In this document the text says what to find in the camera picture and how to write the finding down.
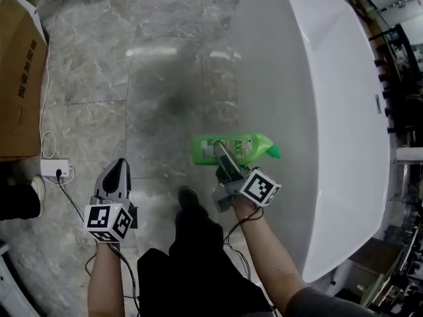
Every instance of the black shoe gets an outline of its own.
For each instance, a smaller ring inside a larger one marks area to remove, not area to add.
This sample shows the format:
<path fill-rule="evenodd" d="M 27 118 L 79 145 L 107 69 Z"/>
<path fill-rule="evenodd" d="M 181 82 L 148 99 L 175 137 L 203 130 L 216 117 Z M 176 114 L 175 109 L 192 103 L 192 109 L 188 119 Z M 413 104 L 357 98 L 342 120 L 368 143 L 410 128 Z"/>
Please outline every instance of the black shoe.
<path fill-rule="evenodd" d="M 178 190 L 178 202 L 181 209 L 201 207 L 196 192 L 190 187 L 180 187 Z"/>

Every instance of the wrist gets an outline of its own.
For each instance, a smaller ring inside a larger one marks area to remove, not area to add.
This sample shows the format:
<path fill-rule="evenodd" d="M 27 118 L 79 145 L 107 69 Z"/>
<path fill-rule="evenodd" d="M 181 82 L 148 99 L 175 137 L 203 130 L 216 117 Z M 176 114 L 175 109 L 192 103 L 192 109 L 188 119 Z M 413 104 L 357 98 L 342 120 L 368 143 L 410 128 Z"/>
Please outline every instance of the wrist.
<path fill-rule="evenodd" d="M 257 205 L 244 195 L 238 195 L 232 202 L 233 209 L 238 220 L 252 215 L 257 210 Z"/>

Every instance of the electrical cable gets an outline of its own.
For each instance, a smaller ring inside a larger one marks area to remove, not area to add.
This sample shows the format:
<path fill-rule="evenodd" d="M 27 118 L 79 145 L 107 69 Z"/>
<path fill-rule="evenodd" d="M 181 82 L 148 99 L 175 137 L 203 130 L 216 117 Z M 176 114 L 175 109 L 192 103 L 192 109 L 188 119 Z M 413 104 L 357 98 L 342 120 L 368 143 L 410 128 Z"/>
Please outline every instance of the electrical cable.
<path fill-rule="evenodd" d="M 254 216 L 255 214 L 257 214 L 258 213 L 258 211 L 259 210 L 262 210 L 262 213 L 260 214 L 260 216 L 258 216 L 258 217 L 255 217 L 255 218 L 251 218 L 252 216 Z M 247 222 L 247 221 L 256 221 L 256 220 L 258 220 L 258 219 L 261 219 L 262 217 L 263 217 L 263 215 L 264 215 L 264 208 L 263 207 L 257 207 L 250 215 L 248 215 L 248 216 L 246 216 L 245 218 L 243 218 L 243 219 L 241 219 L 236 225 L 234 225 L 233 227 L 232 227 L 232 229 L 229 231 L 229 233 L 226 235 L 226 237 L 223 239 L 223 243 L 225 244 L 225 245 L 227 245 L 228 247 L 230 247 L 230 249 L 232 250 L 232 251 L 234 251 L 237 255 L 238 255 L 238 257 L 239 257 L 239 259 L 241 260 L 241 263 L 242 263 L 242 265 L 243 265 L 243 267 L 244 267 L 244 270 L 245 270 L 245 273 L 246 273 L 246 275 L 247 275 L 247 279 L 249 280 L 249 281 L 251 281 L 251 268 L 250 268 L 250 265 L 249 265 L 249 263 L 248 263 L 248 260 L 245 258 L 245 256 L 243 255 L 243 253 L 242 252 L 240 252 L 239 250 L 237 250 L 237 249 L 235 249 L 234 247 L 232 247 L 232 245 L 231 245 L 231 241 L 229 240 L 229 238 L 230 238 L 230 236 L 231 236 L 231 234 L 239 227 L 239 226 L 241 226 L 243 223 L 245 223 L 245 222 Z"/>
<path fill-rule="evenodd" d="M 275 307 L 274 305 L 270 305 L 270 308 L 272 309 L 272 311 L 273 311 L 274 315 L 275 315 L 276 317 L 278 317 L 278 313 L 276 312 L 276 307 Z"/>
<path fill-rule="evenodd" d="M 71 179 L 70 179 L 70 180 L 68 180 L 68 181 L 66 181 L 66 182 L 61 182 L 61 185 L 62 185 L 62 186 L 66 186 L 66 184 L 71 183 L 71 182 L 75 179 L 75 177 L 76 177 L 77 172 L 75 171 L 75 169 L 74 169 L 72 166 L 69 166 L 69 169 L 70 169 L 70 170 L 72 170 L 72 176 L 71 176 Z M 59 186 L 59 184 L 58 184 L 58 183 L 55 183 L 55 182 L 51 181 L 48 177 L 45 177 L 45 176 L 44 176 L 44 179 L 45 179 L 45 181 L 47 181 L 48 183 L 50 183 L 50 184 L 51 184 L 51 185 L 53 185 L 53 186 L 56 186 L 56 187 L 58 187 L 58 186 Z"/>
<path fill-rule="evenodd" d="M 55 17 L 54 17 L 54 22 L 53 22 L 53 27 L 52 27 L 52 32 L 50 34 L 50 43 L 52 41 L 53 38 L 53 34 L 54 34 L 54 30 L 56 27 L 56 20 L 58 19 L 58 15 L 59 12 L 61 10 L 61 6 L 63 5 L 63 3 L 65 2 L 65 0 L 61 0 L 61 3 L 59 5 L 58 8 L 58 12 L 56 13 Z M 47 83 L 46 83 L 46 91 L 44 93 L 44 99 L 43 99 L 43 103 L 42 103 L 42 107 L 41 107 L 41 112 L 40 112 L 40 123 L 39 123 L 39 130 L 40 130 L 40 155 L 41 155 L 41 159 L 47 159 L 47 160 L 51 160 L 52 158 L 54 158 L 56 156 L 56 154 L 58 154 L 58 139 L 55 135 L 55 133 L 51 130 L 47 130 L 42 134 L 41 131 L 41 125 L 42 125 L 42 118 L 44 116 L 44 109 L 46 108 L 46 101 L 47 101 L 47 97 L 48 97 L 48 92 L 49 92 L 49 87 L 50 87 L 50 72 L 48 70 L 48 60 L 50 58 L 50 44 L 48 44 L 47 46 L 47 57 L 46 57 L 46 73 L 47 73 Z M 53 138 L 54 138 L 54 150 L 53 153 L 50 156 L 47 156 L 46 152 L 44 151 L 44 139 L 46 138 L 47 134 L 50 134 Z M 75 169 L 73 169 L 72 167 L 70 167 L 70 169 L 73 170 L 73 177 L 62 183 L 62 186 L 70 183 L 73 181 L 73 179 L 76 176 L 76 172 Z M 49 178 L 43 176 L 43 179 L 45 179 L 48 183 L 54 185 L 54 186 L 58 186 L 59 184 L 54 183 L 53 181 L 51 181 Z"/>
<path fill-rule="evenodd" d="M 73 207 L 74 207 L 74 208 L 75 208 L 75 210 L 77 211 L 77 213 L 78 213 L 79 217 L 81 218 L 81 220 L 82 220 L 82 221 L 84 221 L 84 218 L 82 217 L 82 214 L 81 214 L 81 212 L 80 212 L 80 210 L 79 210 L 78 206 L 75 204 L 75 202 L 71 199 L 71 197 L 67 194 L 67 192 L 66 192 L 66 191 L 63 189 L 63 187 L 61 186 L 61 183 L 60 183 L 60 176 L 61 176 L 61 170 L 60 170 L 60 169 L 57 169 L 57 170 L 56 170 L 56 178 L 57 178 L 57 180 L 58 180 L 58 184 L 59 184 L 60 189 L 61 189 L 61 190 L 62 190 L 62 192 L 66 195 L 66 197 L 69 199 L 69 201 L 72 203 Z"/>
<path fill-rule="evenodd" d="M 69 201 L 72 203 L 73 207 L 75 208 L 76 212 L 78 213 L 78 216 L 81 218 L 82 222 L 84 222 L 84 218 L 82 217 L 81 212 L 79 211 L 78 206 L 75 204 L 75 202 L 71 199 L 71 197 L 67 194 L 67 192 L 63 189 L 63 187 L 61 186 L 62 183 L 60 183 L 60 176 L 61 176 L 61 170 L 58 169 L 56 171 L 56 178 L 58 180 L 58 186 L 60 187 L 60 189 L 62 190 L 62 192 L 66 195 L 66 197 L 69 199 Z M 94 253 L 93 256 L 91 256 L 88 261 L 85 263 L 85 271 L 87 272 L 88 276 L 91 277 L 90 272 L 88 271 L 88 264 L 89 262 L 91 262 L 95 256 L 97 255 L 97 247 L 98 247 L 98 243 L 97 241 L 95 241 L 96 244 L 96 252 Z M 125 258 L 125 256 L 119 251 L 119 249 L 117 249 L 117 247 L 115 247 L 114 245 L 107 243 L 108 247 L 126 264 L 126 266 L 128 267 L 128 270 L 130 272 L 131 275 L 131 280 L 132 280 L 132 296 L 127 296 L 124 295 L 125 298 L 128 299 L 133 299 L 134 303 L 135 303 L 135 307 L 137 308 L 138 314 L 140 314 L 140 310 L 139 310 L 139 305 L 137 303 L 137 295 L 136 295 L 136 282 L 135 282 L 135 277 L 134 277 L 134 273 L 132 272 L 132 268 L 131 265 L 129 264 L 128 260 Z"/>

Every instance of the gray sleeve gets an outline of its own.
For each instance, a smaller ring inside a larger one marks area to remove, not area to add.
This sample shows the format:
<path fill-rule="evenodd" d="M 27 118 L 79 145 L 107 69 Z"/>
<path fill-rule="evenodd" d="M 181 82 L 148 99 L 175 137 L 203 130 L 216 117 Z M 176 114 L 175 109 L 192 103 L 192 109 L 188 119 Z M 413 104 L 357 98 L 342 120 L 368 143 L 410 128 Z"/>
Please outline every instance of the gray sleeve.
<path fill-rule="evenodd" d="M 372 317 L 360 305 L 330 297 L 313 288 L 296 293 L 288 303 L 286 317 Z"/>

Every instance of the green bottle cap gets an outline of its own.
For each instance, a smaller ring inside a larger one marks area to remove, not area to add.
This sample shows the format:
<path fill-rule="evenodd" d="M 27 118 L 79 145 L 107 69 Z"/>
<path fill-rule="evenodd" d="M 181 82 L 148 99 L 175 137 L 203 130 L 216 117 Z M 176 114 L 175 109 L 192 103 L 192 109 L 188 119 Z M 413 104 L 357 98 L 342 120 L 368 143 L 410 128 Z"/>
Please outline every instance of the green bottle cap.
<path fill-rule="evenodd" d="M 280 149 L 277 145 L 273 144 L 267 151 L 266 153 L 269 154 L 269 156 L 273 157 L 274 159 L 280 159 L 282 157 L 281 153 L 280 153 Z"/>

